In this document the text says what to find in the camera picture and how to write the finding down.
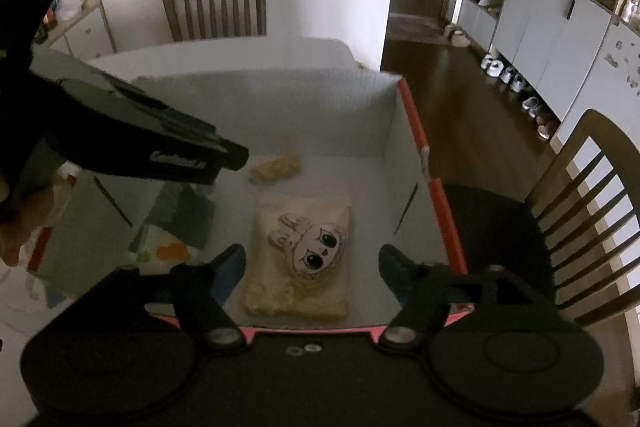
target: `dark wood floor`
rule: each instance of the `dark wood floor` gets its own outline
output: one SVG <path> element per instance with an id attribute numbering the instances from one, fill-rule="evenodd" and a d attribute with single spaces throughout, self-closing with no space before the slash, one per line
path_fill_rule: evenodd
<path id="1" fill-rule="evenodd" d="M 382 70 L 409 83 L 430 144 L 431 176 L 523 200 L 554 152 L 518 96 L 479 63 L 471 48 L 387 41 Z"/>

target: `cartoon rabbit illustration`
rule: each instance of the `cartoon rabbit illustration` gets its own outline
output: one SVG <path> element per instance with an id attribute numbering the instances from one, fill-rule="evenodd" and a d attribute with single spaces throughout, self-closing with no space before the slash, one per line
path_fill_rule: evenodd
<path id="1" fill-rule="evenodd" d="M 270 232 L 269 242 L 284 252 L 295 278 L 305 285 L 325 279 L 342 257 L 346 232 L 334 223 L 316 224 L 294 214 L 278 220 L 280 228 Z"/>

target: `chair cushion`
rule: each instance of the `chair cushion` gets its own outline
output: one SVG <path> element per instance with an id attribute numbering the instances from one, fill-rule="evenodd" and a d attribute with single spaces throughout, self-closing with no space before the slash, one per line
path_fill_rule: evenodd
<path id="1" fill-rule="evenodd" d="M 469 273 L 500 264 L 549 300 L 553 270 L 529 207 L 482 188 L 444 185 Z"/>

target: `cabinet handle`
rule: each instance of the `cabinet handle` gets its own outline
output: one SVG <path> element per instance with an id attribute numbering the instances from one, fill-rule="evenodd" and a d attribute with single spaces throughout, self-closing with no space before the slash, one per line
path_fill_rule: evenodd
<path id="1" fill-rule="evenodd" d="M 575 0 L 571 0 L 571 6 L 569 7 L 569 13 L 566 15 L 568 21 L 571 20 L 571 14 L 574 12 Z"/>

